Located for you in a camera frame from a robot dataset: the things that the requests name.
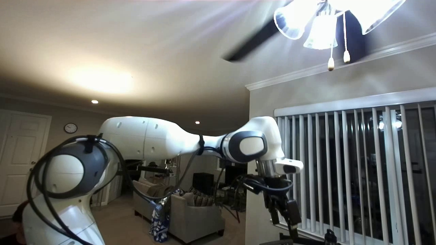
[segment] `ceiling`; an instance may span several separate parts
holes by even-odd
[[[436,32],[432,2],[406,1],[370,33],[374,47]],[[284,3],[1,1],[0,92],[185,128],[235,129],[249,116],[245,85],[328,59],[329,51],[303,49],[305,37],[279,34],[244,62],[222,59]],[[119,76],[132,79],[113,82]]]

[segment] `ceiling fan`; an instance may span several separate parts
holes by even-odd
[[[344,54],[344,63],[369,55],[370,36],[366,35],[393,14],[405,0],[293,0],[274,12],[273,18],[242,45],[224,57],[242,61],[276,33],[296,40],[303,36],[314,15],[305,48],[331,49],[327,64],[334,69],[333,49]]]

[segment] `plaid pillow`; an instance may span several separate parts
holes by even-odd
[[[196,207],[212,206],[214,203],[213,196],[208,196],[193,187],[189,189],[189,192],[194,194],[194,204]]]

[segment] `black speaker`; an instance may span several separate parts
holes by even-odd
[[[213,195],[214,175],[208,173],[194,173],[192,187],[206,195]]]

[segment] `ceiling fan blade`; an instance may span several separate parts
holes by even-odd
[[[253,50],[259,47],[262,43],[272,37],[274,34],[279,32],[274,19],[271,18],[268,23],[266,23],[258,32],[252,35],[247,41],[245,41],[241,46],[239,46],[234,52],[225,56],[224,59],[230,62],[241,61]]]
[[[350,11],[345,13],[345,24],[347,29],[347,48],[350,53],[350,63],[354,63],[370,54],[370,36],[362,34],[362,27],[360,26],[359,21]],[[342,57],[345,52],[344,18],[342,16],[337,20],[336,41],[337,55]]]

